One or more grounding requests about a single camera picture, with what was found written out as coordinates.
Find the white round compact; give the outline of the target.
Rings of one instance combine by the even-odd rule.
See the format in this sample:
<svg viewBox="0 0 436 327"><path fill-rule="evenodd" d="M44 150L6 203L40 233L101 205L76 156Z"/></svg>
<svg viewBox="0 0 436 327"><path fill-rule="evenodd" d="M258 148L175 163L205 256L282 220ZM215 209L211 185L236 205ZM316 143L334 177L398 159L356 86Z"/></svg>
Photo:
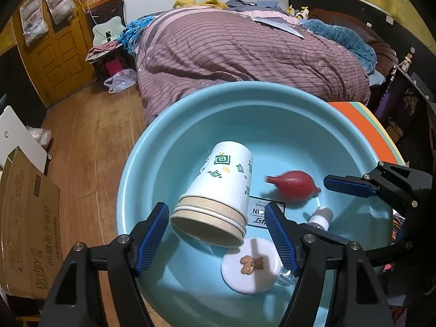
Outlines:
<svg viewBox="0 0 436 327"><path fill-rule="evenodd" d="M247 238L240 247L229 248L222 258L224 282L235 292L257 295L277 281L283 268L274 244L263 238Z"/></svg>

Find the red rubber bulb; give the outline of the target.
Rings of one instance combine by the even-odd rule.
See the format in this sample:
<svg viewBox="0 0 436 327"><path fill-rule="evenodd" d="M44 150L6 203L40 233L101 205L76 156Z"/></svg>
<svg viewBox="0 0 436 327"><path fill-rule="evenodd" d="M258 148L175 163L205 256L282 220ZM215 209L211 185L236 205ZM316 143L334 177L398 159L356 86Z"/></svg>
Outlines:
<svg viewBox="0 0 436 327"><path fill-rule="evenodd" d="M265 181L274 184L281 196L290 202L306 202L322 191L304 171L288 171L279 176L266 176Z"/></svg>

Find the paper cups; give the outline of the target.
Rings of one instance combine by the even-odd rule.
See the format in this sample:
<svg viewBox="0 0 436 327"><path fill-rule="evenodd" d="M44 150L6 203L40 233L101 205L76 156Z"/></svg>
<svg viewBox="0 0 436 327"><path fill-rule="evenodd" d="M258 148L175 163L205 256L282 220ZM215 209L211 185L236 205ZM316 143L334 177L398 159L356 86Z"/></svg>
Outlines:
<svg viewBox="0 0 436 327"><path fill-rule="evenodd" d="M253 155L244 145L217 143L170 217L180 232L219 247L239 247L247 232Z"/></svg>

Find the colourful palm leaf mat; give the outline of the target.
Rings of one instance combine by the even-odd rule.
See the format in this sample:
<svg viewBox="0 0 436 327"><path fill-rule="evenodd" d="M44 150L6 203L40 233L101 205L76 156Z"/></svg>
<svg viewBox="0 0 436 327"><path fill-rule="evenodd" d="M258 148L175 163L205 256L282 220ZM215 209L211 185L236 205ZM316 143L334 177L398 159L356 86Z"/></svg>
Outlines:
<svg viewBox="0 0 436 327"><path fill-rule="evenodd" d="M400 151L373 113L359 102L330 102L363 134L372 146L379 160L405 165Z"/></svg>

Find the light blue plastic basin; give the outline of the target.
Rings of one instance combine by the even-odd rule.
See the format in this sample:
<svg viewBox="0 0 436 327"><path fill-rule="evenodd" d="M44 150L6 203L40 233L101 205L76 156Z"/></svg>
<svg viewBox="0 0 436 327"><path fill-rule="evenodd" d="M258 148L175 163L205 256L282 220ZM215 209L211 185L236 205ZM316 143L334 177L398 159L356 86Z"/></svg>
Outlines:
<svg viewBox="0 0 436 327"><path fill-rule="evenodd" d="M362 176L378 163L358 128L325 101L275 83L223 83L174 103L136 142L119 184L117 231L130 232L158 202L174 208L213 147L227 140L251 151L250 194L270 201L279 194L266 176L300 170L322 186L329 174ZM140 291L172 326L277 326L293 288L231 290L221 275L224 252L168 227Z"/></svg>

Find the cardboard box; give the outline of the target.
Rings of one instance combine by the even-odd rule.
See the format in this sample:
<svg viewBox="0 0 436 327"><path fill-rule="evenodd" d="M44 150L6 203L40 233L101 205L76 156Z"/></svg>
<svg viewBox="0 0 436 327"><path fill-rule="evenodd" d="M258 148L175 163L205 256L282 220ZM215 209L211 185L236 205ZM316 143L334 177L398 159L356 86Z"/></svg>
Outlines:
<svg viewBox="0 0 436 327"><path fill-rule="evenodd" d="M45 299L63 263L60 189L17 147L1 174L1 288Z"/></svg>

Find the brown sofa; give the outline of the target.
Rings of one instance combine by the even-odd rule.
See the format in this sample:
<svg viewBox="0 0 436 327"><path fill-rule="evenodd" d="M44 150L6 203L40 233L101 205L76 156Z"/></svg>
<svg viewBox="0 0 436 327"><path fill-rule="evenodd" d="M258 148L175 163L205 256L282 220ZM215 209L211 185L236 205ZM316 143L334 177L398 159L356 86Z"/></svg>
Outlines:
<svg viewBox="0 0 436 327"><path fill-rule="evenodd" d="M312 19L320 19L328 25L347 27L355 32L370 45L376 52L376 70L383 76L387 76L393 66L398 64L396 51L391 48L372 28L368 27L359 19L344 13L315 8L309 12Z"/></svg>

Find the blue fleece blanket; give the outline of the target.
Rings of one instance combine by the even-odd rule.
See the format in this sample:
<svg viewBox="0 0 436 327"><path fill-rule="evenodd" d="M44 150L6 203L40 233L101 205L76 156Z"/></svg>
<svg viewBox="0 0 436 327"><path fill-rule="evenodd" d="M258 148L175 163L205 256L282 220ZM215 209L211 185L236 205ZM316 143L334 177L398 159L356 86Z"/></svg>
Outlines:
<svg viewBox="0 0 436 327"><path fill-rule="evenodd" d="M377 64L376 52L364 42L355 30L339 25L328 25L319 19L309 19L303 22L302 26L317 35L342 45L356 57L367 75L374 73Z"/></svg>

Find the white plastic bag on floor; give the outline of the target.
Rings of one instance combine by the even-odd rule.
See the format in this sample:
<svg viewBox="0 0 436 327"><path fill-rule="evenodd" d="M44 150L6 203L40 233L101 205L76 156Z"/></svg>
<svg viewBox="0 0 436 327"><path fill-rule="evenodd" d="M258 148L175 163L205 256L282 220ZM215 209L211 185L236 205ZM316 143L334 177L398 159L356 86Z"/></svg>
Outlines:
<svg viewBox="0 0 436 327"><path fill-rule="evenodd" d="M137 73L133 69L123 69L104 81L109 94L123 92L137 83Z"/></svg>

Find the white folding board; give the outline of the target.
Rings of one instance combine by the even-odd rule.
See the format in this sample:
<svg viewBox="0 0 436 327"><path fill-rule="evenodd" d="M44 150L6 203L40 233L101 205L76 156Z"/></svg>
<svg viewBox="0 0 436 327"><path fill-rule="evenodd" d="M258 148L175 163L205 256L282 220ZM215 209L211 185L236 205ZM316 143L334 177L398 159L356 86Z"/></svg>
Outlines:
<svg viewBox="0 0 436 327"><path fill-rule="evenodd" d="M20 147L29 161L40 172L44 172L47 162L47 152L32 137L22 121L8 105L0 117L0 164L3 171L7 155L16 147Z"/></svg>

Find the white paper on bed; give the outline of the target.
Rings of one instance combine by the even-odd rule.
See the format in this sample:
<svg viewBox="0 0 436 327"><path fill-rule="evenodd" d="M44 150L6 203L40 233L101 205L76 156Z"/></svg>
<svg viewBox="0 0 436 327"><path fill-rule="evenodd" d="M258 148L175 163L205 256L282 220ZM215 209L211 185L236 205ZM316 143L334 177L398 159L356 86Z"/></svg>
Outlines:
<svg viewBox="0 0 436 327"><path fill-rule="evenodd" d="M272 21L270 19L263 19L263 18L252 17L251 19L256 23L260 23L262 25L273 27L277 30L284 31L284 32L290 33L291 35L294 35L298 38L304 39L304 36L301 33L299 33L298 31L296 31L294 28L290 27L287 24Z"/></svg>

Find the wooden door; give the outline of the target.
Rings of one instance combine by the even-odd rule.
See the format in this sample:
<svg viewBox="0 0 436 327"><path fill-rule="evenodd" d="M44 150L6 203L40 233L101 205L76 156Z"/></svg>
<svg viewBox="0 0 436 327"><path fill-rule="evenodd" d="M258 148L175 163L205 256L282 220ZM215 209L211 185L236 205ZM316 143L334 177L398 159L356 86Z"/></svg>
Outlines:
<svg viewBox="0 0 436 327"><path fill-rule="evenodd" d="M19 9L11 21L24 68L39 98L47 108L96 81L93 66L85 61L92 37L79 2L69 17L56 25L46 3L42 12L48 33L27 46L24 41Z"/></svg>

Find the mint cushion chair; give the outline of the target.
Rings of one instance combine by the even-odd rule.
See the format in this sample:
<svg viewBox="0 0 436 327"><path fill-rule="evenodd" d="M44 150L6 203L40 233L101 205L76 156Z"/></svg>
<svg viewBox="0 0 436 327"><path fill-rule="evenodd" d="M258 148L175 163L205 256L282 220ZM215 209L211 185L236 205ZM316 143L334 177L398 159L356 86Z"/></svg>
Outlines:
<svg viewBox="0 0 436 327"><path fill-rule="evenodd" d="M92 28L94 35L93 46L96 47L114 41L124 29L122 19L119 16L115 16L103 24L95 25Z"/></svg>

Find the yellow cloth on bed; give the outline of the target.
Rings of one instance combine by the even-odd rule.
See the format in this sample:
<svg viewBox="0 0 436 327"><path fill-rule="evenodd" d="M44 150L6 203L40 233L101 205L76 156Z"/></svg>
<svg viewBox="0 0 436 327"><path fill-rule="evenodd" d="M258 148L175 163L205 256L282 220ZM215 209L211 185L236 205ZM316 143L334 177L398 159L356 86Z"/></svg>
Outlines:
<svg viewBox="0 0 436 327"><path fill-rule="evenodd" d="M197 0L176 0L173 4L173 9L181 8L181 7L213 7L221 10L227 10L228 6L225 2L220 0L205 0L202 2L198 2Z"/></svg>

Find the left hanging organizer bag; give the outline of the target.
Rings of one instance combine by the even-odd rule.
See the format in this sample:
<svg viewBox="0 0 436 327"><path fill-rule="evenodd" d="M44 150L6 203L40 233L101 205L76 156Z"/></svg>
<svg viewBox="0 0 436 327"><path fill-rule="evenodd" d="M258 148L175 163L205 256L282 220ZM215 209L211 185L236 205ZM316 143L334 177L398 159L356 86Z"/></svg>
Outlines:
<svg viewBox="0 0 436 327"><path fill-rule="evenodd" d="M24 41L30 46L48 32L44 20L42 0L26 0L19 8Z"/></svg>

